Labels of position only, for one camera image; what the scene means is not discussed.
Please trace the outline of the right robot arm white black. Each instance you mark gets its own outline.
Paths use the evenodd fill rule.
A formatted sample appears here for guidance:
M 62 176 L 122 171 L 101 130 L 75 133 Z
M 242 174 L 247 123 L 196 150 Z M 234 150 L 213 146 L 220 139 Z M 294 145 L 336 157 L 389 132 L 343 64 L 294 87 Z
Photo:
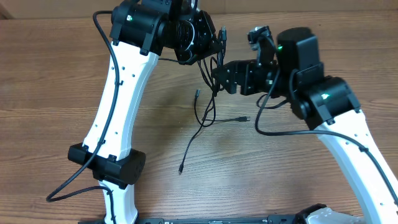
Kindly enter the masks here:
M 361 218 L 332 212 L 318 204 L 295 216 L 296 223 L 396 223 L 397 178 L 378 149 L 361 104 L 340 77 L 325 75 L 318 39 L 307 27 L 276 38 L 268 27 L 249 32 L 254 60 L 236 60 L 211 72 L 230 94 L 284 97 L 331 152 L 363 211 Z

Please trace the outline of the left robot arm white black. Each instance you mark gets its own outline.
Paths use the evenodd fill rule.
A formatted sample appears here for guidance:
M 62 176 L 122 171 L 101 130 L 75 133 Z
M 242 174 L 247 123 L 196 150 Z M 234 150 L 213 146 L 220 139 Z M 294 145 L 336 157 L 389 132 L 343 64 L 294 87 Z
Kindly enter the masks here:
M 132 148 L 134 120 L 147 81 L 164 48 L 181 65 L 221 50 L 210 15 L 196 1 L 123 1 L 111 11 L 105 37 L 109 70 L 99 108 L 83 142 L 68 158 L 90 169 L 104 194 L 103 223 L 136 223 L 134 185 L 146 156 Z

